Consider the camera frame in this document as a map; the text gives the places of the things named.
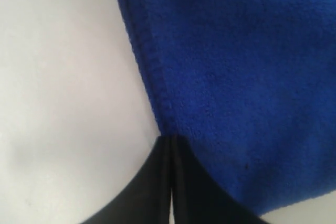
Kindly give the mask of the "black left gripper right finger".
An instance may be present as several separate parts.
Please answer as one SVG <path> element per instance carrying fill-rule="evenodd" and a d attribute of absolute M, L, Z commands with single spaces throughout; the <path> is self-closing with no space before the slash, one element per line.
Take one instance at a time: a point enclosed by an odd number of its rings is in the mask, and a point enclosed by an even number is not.
<path fill-rule="evenodd" d="M 266 223 L 223 191 L 195 157 L 187 139 L 172 138 L 175 223 Z"/>

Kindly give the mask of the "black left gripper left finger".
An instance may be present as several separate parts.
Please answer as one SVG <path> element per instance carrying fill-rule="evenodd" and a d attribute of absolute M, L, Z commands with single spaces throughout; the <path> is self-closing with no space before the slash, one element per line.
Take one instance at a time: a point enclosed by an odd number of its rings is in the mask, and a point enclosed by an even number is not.
<path fill-rule="evenodd" d="M 84 224 L 170 223 L 170 157 L 170 140 L 157 138 L 145 163 L 124 190 Z"/>

